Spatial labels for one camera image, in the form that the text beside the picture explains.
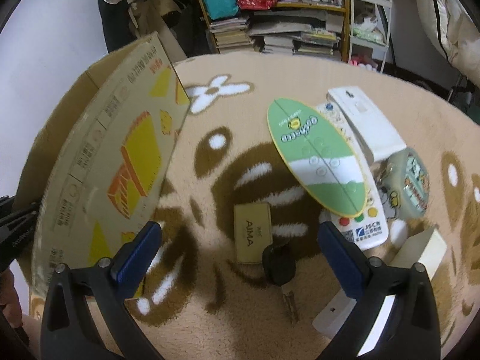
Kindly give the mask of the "white square box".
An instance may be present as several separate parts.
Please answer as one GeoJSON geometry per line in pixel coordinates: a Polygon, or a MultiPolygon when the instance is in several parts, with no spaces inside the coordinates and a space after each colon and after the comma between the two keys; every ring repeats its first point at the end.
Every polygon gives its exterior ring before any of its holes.
{"type": "MultiPolygon", "coordinates": [[[[312,322],[313,327],[319,333],[327,336],[329,339],[333,339],[347,321],[356,303],[357,301],[355,299],[347,297],[341,289],[330,303],[315,317],[312,322]]],[[[373,326],[368,330],[368,336],[357,356],[371,352],[375,348],[389,319],[394,303],[395,295],[385,297],[380,310],[377,312],[373,326]]]]}

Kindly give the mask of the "cardboard box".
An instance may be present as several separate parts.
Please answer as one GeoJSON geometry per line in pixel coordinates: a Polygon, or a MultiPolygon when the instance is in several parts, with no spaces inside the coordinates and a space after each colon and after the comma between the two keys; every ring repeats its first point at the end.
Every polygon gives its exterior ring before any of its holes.
{"type": "Polygon", "coordinates": [[[159,34],[91,65],[36,136],[16,206],[39,202],[19,265],[45,296],[54,269],[111,257],[151,218],[190,101],[159,34]]]}

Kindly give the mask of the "black keys bunch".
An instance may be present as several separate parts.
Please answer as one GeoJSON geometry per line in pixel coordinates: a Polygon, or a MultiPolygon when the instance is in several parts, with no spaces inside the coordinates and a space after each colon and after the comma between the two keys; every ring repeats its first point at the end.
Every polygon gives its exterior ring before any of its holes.
{"type": "Polygon", "coordinates": [[[289,321],[292,324],[297,323],[299,313],[292,289],[296,261],[290,241],[267,246],[262,253],[262,267],[266,281],[281,290],[289,321]]]}

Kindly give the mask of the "tan AIMA key tag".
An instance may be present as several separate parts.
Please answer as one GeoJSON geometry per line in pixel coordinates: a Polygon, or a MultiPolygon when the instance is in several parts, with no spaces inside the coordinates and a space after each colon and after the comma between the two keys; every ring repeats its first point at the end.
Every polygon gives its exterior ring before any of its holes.
{"type": "Polygon", "coordinates": [[[260,264],[264,250],[272,244],[270,205],[266,202],[233,207],[236,262],[260,264]]]}

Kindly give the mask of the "cream small box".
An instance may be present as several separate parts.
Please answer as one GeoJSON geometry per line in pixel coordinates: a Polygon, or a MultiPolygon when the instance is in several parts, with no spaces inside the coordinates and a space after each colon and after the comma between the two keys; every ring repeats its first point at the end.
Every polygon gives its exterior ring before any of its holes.
{"type": "Polygon", "coordinates": [[[410,268],[421,263],[430,280],[447,252],[448,245],[443,239],[438,225],[433,225],[414,236],[410,236],[390,263],[391,267],[410,268]]]}

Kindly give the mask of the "white remote control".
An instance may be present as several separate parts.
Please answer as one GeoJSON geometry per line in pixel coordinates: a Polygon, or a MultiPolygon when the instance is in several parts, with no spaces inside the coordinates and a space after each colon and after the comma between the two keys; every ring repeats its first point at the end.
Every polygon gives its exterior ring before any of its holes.
{"type": "Polygon", "coordinates": [[[367,190],[366,206],[357,217],[345,218],[329,211],[322,211],[319,221],[321,223],[331,221],[349,242],[354,242],[362,251],[370,250],[383,244],[389,236],[386,216],[373,174],[360,147],[360,142],[348,124],[341,108],[335,102],[327,101],[321,103],[317,110],[340,130],[356,152],[360,168],[365,176],[367,190]]]}

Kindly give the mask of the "teal cartoon earbud case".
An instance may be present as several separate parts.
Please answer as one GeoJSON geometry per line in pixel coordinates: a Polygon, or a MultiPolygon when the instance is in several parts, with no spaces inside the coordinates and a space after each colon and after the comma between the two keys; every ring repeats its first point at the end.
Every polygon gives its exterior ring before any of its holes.
{"type": "Polygon", "coordinates": [[[410,147],[391,155],[380,168],[377,190],[387,219],[419,219],[430,195],[429,172],[410,147]]]}

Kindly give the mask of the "beige patterned rug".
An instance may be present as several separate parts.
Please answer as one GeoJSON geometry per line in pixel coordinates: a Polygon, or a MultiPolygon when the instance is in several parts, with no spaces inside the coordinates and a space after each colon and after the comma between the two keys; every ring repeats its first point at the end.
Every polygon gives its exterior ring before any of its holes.
{"type": "Polygon", "coordinates": [[[338,292],[320,253],[320,205],[276,152],[266,115],[279,97],[317,105],[330,88],[359,86],[382,110],[430,173],[425,219],[448,244],[433,277],[441,353],[462,356],[479,311],[479,126],[427,90],[343,63],[253,52],[204,55],[176,65],[182,84],[199,88],[172,156],[154,217],[165,230],[144,295],[128,303],[145,333],[170,359],[314,359],[327,345],[312,321],[338,292]],[[290,325],[277,289],[261,269],[236,264],[233,208],[268,203],[273,237],[297,260],[290,325]]]}

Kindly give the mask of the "flat white rectangular device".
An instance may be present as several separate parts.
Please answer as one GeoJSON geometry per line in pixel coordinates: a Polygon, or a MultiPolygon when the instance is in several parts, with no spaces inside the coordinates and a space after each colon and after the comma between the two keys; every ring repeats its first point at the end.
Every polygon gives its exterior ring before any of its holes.
{"type": "Polygon", "coordinates": [[[369,165],[385,161],[407,147],[393,124],[359,87],[331,88],[327,98],[342,110],[360,139],[369,165]]]}

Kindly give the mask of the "black hanging coat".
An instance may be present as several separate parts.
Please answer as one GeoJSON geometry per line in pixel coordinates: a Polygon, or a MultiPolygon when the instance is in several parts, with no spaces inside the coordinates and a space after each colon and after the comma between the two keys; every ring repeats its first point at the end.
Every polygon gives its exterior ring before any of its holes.
{"type": "Polygon", "coordinates": [[[97,4],[103,26],[106,49],[109,53],[126,47],[137,39],[129,28],[131,20],[128,13],[129,5],[126,0],[122,0],[117,4],[97,0],[97,4]]]}

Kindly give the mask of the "beige trench coat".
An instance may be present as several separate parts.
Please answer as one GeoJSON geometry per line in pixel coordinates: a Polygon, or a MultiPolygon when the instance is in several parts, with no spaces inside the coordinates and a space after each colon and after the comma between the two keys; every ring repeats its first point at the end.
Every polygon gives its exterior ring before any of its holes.
{"type": "Polygon", "coordinates": [[[174,63],[186,59],[173,27],[181,15],[174,0],[132,0],[128,4],[129,29],[136,38],[158,33],[168,57],[174,63]]]}

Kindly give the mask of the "left stack of books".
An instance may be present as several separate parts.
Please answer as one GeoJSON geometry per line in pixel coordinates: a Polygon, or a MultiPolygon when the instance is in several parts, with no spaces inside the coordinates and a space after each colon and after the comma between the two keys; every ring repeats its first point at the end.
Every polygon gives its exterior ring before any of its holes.
{"type": "Polygon", "coordinates": [[[208,26],[218,54],[235,51],[253,51],[254,42],[249,36],[250,16],[235,16],[213,21],[208,26]]]}

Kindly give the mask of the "white duvet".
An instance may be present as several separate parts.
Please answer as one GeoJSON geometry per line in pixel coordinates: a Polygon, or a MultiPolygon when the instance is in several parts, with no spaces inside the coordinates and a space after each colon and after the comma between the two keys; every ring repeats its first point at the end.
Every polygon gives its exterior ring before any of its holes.
{"type": "Polygon", "coordinates": [[[396,62],[448,89],[459,75],[479,85],[479,30],[460,0],[393,0],[396,62]]]}

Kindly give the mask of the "right stack of books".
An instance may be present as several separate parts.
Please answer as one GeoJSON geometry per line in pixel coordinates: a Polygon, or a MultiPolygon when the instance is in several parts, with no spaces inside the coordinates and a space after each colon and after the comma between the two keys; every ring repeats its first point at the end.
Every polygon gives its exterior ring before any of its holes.
{"type": "Polygon", "coordinates": [[[257,10],[247,34],[265,54],[346,58],[344,16],[339,12],[311,7],[257,10]]]}

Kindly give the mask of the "white metal cart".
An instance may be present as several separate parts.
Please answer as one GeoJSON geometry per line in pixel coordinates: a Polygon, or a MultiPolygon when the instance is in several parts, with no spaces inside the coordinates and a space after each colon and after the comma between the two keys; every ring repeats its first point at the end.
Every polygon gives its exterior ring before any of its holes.
{"type": "Polygon", "coordinates": [[[348,63],[383,73],[390,49],[393,0],[350,0],[348,63]]]}

